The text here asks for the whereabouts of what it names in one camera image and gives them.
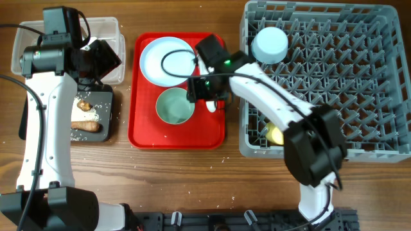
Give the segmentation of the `green bowl with rice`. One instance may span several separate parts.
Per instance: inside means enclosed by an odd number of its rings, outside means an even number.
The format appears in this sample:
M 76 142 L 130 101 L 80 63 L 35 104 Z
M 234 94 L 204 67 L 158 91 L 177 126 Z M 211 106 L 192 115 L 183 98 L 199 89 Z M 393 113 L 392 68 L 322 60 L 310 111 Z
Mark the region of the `green bowl with rice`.
M 187 90 L 174 87 L 160 94 L 155 109 L 162 121 L 178 125 L 191 118 L 195 111 L 195 104 L 187 99 Z

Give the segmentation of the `small brown food scrap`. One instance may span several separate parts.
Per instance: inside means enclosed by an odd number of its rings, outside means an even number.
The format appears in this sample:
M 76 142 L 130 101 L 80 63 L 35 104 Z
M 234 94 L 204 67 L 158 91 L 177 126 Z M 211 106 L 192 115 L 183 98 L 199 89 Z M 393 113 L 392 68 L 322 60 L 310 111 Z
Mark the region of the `small brown food scrap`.
M 92 109 L 92 105 L 88 102 L 86 102 L 85 100 L 81 99 L 77 105 L 76 105 L 80 110 L 82 110 L 83 112 L 88 112 Z

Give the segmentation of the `large light blue plate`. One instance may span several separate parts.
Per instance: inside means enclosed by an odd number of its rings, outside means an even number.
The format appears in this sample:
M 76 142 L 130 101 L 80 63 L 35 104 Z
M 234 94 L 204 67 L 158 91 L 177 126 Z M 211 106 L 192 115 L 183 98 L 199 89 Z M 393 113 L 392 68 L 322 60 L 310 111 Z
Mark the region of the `large light blue plate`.
M 185 82 L 164 72 L 191 76 L 195 70 L 195 55 L 191 46 L 177 37 L 161 37 L 150 42 L 141 53 L 139 66 L 143 76 L 160 87 L 174 87 Z

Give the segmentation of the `rice pile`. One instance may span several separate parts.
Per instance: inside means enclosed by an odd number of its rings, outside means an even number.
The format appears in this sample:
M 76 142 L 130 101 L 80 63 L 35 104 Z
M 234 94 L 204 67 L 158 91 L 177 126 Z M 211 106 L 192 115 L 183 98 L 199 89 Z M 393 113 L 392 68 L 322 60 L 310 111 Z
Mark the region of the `rice pile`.
M 83 112 L 76 105 L 81 100 L 89 99 L 92 109 Z M 110 104 L 98 103 L 91 97 L 76 96 L 74 98 L 71 121 L 97 121 L 100 124 L 98 132 L 91 133 L 82 130 L 71 129 L 71 141 L 73 142 L 103 142 L 109 137 L 110 130 Z

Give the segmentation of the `brown carrot-like food scrap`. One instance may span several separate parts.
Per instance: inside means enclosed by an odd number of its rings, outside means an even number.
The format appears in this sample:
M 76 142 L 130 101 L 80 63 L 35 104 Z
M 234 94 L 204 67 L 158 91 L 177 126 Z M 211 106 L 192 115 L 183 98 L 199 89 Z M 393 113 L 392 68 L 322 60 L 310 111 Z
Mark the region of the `brown carrot-like food scrap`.
M 99 131 L 100 124 L 97 121 L 72 121 L 71 128 L 95 133 Z

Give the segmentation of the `small light blue bowl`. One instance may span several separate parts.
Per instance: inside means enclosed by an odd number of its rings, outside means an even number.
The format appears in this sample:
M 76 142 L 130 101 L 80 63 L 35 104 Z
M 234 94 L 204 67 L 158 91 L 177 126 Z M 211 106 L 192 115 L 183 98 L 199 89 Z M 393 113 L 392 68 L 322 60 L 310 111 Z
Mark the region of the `small light blue bowl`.
M 262 63 L 276 64 L 284 60 L 288 52 L 286 33 L 276 27 L 262 29 L 253 39 L 251 51 L 254 58 Z

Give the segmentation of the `yellow plastic cup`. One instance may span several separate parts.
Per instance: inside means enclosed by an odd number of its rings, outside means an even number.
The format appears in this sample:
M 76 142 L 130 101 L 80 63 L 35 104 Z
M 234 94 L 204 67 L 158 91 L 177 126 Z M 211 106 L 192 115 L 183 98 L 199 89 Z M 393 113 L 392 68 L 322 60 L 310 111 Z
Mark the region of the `yellow plastic cup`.
M 269 122 L 266 124 L 265 128 L 267 129 L 265 138 L 268 141 L 273 142 L 274 144 L 277 144 L 277 145 L 284 144 L 283 133 L 276 125 Z

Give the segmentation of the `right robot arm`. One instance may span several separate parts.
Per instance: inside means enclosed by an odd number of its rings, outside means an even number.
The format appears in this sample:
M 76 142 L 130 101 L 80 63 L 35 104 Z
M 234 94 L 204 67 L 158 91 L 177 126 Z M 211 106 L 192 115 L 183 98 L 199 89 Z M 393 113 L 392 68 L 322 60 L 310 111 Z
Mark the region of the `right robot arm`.
M 337 112 L 289 93 L 244 52 L 230 54 L 213 34 L 203 38 L 195 51 L 195 63 L 212 71 L 189 78 L 189 101 L 220 101 L 232 92 L 277 126 L 283 134 L 284 162 L 300 183 L 299 212 L 308 224 L 323 225 L 334 211 L 332 190 L 342 189 L 338 171 L 347 156 Z

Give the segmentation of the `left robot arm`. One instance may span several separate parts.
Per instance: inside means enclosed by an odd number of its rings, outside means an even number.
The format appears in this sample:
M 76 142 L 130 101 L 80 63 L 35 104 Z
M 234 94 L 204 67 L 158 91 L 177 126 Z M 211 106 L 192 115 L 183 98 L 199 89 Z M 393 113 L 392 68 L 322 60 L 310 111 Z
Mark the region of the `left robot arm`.
M 74 183 L 71 113 L 78 89 L 101 84 L 121 60 L 104 40 L 83 37 L 85 15 L 65 6 L 45 8 L 44 32 L 21 56 L 27 96 L 24 161 L 1 213 L 19 230 L 128 230 L 125 204 L 100 203 Z

